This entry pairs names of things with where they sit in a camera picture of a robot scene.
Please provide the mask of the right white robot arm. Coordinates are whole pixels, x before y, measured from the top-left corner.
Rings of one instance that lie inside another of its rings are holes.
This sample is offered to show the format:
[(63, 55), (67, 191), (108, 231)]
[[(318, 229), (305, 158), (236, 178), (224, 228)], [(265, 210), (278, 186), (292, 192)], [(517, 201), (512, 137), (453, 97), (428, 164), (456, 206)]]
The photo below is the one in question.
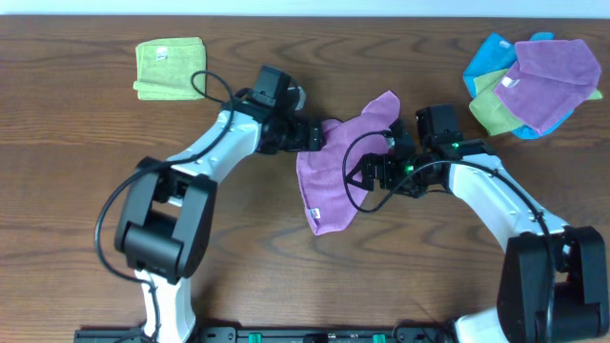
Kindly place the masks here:
[(343, 167), (343, 187), (420, 198), (440, 185), (479, 217), (504, 251), (496, 305), (455, 320), (448, 342), (573, 342), (609, 332), (606, 249), (591, 226), (573, 227), (542, 207), (494, 149), (467, 140), (451, 105), (417, 111), (414, 139), (402, 120), (379, 135), (386, 153)]

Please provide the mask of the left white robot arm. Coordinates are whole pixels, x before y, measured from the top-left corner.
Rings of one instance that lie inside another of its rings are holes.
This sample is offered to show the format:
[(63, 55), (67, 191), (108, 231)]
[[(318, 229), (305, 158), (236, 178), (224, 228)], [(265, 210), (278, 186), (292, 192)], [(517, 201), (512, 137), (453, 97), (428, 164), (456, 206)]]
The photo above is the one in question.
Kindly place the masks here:
[(264, 66), (254, 86), (229, 92), (214, 124), (165, 161), (142, 159), (119, 189), (127, 194), (114, 247), (143, 288), (142, 341), (186, 342), (195, 327), (191, 277), (208, 248), (220, 183), (259, 152), (320, 151), (321, 124), (297, 115), (305, 91), (284, 71)]

